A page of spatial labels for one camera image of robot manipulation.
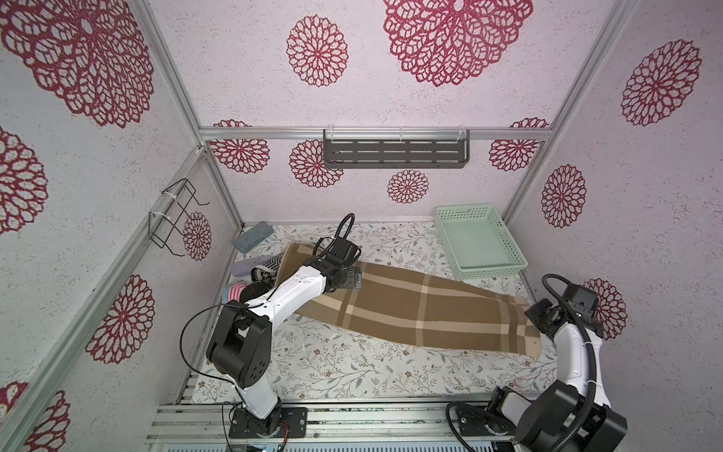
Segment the red mandala print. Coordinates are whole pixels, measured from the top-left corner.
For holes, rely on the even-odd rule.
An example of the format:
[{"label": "red mandala print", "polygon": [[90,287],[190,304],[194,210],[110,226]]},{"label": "red mandala print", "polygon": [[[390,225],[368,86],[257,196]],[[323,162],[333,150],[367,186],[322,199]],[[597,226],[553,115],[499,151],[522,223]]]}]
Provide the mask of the red mandala print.
[{"label": "red mandala print", "polygon": [[20,381],[14,381],[8,386],[0,389],[0,424],[7,416],[8,412],[15,405],[20,394],[27,387],[27,383],[21,383]]},{"label": "red mandala print", "polygon": [[0,235],[35,220],[48,199],[47,185],[35,151],[0,127]]},{"label": "red mandala print", "polygon": [[286,54],[294,73],[311,86],[339,80],[349,59],[344,35],[336,24],[319,16],[296,23],[286,40]]},{"label": "red mandala print", "polygon": [[628,321],[623,296],[617,291],[617,287],[600,278],[591,279],[585,283],[585,287],[597,292],[599,302],[595,318],[602,323],[605,339],[615,338],[622,333]]},{"label": "red mandala print", "polygon": [[671,41],[643,58],[623,91],[623,116],[646,126],[667,118],[693,92],[701,60],[689,40]]},{"label": "red mandala print", "polygon": [[138,275],[131,276],[85,351],[93,361],[105,364],[130,358],[148,337],[154,315],[155,300],[148,282]]},{"label": "red mandala print", "polygon": [[[214,127],[250,127],[241,121],[223,120]],[[208,142],[218,161],[239,173],[261,171],[269,163],[266,140],[214,140]]]},{"label": "red mandala print", "polygon": [[123,0],[2,0],[2,42],[44,90],[101,126],[140,122],[153,94],[148,47]]},{"label": "red mandala print", "polygon": [[341,179],[343,169],[324,166],[324,143],[319,140],[300,142],[288,158],[291,172],[309,187],[329,187]]},{"label": "red mandala print", "polygon": [[556,228],[569,226],[578,219],[585,204],[585,179],[572,165],[563,165],[547,178],[542,189],[542,212]]},{"label": "red mandala print", "polygon": [[183,226],[183,245],[193,260],[201,260],[211,249],[211,226],[201,212],[189,215]]},{"label": "red mandala print", "polygon": [[25,452],[57,452],[65,444],[65,435],[70,427],[68,410],[70,404],[65,401],[65,391],[58,391],[50,405],[40,418],[40,422],[25,441]]},{"label": "red mandala print", "polygon": [[387,193],[389,197],[400,204],[409,204],[419,201],[429,188],[427,176],[413,169],[405,169],[389,179]]},{"label": "red mandala print", "polygon": [[[511,127],[547,127],[549,124],[540,118],[525,118],[517,121]],[[489,149],[489,161],[495,168],[505,171],[515,171],[524,168],[530,163],[539,145],[537,140],[495,140]]]},{"label": "red mandala print", "polygon": [[384,0],[390,52],[418,82],[459,85],[500,60],[532,0]]}]

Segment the floral tablecloth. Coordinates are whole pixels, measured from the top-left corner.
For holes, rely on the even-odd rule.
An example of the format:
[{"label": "floral tablecloth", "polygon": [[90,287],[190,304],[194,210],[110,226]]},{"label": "floral tablecloth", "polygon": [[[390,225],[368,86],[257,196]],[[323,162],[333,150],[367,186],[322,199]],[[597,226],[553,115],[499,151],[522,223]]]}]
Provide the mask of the floral tablecloth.
[{"label": "floral tablecloth", "polygon": [[[274,234],[242,260],[275,255],[291,242],[316,242],[335,224],[274,226]],[[360,260],[452,278],[433,222],[356,224],[349,236],[362,246]],[[466,281],[529,298],[519,276]],[[543,391],[555,380],[557,354],[542,336],[539,359],[525,355],[415,347],[383,341],[294,314],[273,336],[266,372],[281,398],[399,397],[483,393],[496,385]],[[210,362],[201,369],[219,375]],[[229,384],[199,376],[197,404],[237,401]]]}]

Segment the green plastic basket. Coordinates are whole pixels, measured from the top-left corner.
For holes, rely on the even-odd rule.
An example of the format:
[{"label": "green plastic basket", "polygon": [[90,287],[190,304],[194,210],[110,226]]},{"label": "green plastic basket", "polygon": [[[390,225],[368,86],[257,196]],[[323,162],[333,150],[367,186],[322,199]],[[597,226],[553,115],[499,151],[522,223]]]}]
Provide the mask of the green plastic basket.
[{"label": "green plastic basket", "polygon": [[437,233],[457,279],[513,276],[527,259],[491,204],[435,209]]}]

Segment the plaid cloth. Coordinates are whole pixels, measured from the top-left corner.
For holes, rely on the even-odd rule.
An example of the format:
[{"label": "plaid cloth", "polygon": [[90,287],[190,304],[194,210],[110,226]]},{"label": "plaid cloth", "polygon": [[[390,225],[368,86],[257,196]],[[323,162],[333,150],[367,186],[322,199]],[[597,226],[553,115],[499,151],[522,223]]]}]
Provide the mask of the plaid cloth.
[{"label": "plaid cloth", "polygon": [[[312,249],[290,244],[277,281],[293,275]],[[539,357],[539,331],[525,316],[528,305],[523,297],[405,268],[357,265],[363,272],[361,289],[320,295],[301,307],[299,314],[401,344]]]},{"label": "plaid cloth", "polygon": [[283,253],[280,253],[263,264],[254,266],[251,269],[251,281],[264,281],[273,286],[276,282],[276,273],[278,273],[278,269],[281,267],[282,258]]}]

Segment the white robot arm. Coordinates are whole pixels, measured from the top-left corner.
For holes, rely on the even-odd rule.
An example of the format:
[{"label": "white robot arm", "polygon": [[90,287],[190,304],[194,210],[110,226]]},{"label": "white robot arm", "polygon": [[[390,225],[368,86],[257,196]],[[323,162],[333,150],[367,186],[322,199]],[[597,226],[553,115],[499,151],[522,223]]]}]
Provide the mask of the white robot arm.
[{"label": "white robot arm", "polygon": [[273,434],[281,416],[281,400],[264,375],[271,360],[272,332],[309,300],[338,288],[355,289],[361,282],[361,273],[353,266],[361,249],[346,239],[353,225],[350,213],[332,242],[317,255],[324,240],[320,239],[313,256],[295,274],[273,290],[266,283],[248,286],[239,300],[229,300],[232,307],[219,314],[206,357],[216,370],[234,379],[258,435]]},{"label": "white robot arm", "polygon": [[[562,295],[550,288],[549,278],[567,284]],[[463,404],[453,407],[458,416],[471,413],[473,418],[483,419],[493,432],[514,433],[515,440],[533,452],[612,452],[628,424],[610,409],[602,385],[602,326],[594,319],[597,294],[558,275],[545,275],[542,283],[558,303],[543,299],[525,314],[555,342],[557,380],[534,401],[505,387],[495,390],[485,410]],[[449,419],[453,432],[465,444]]]}]

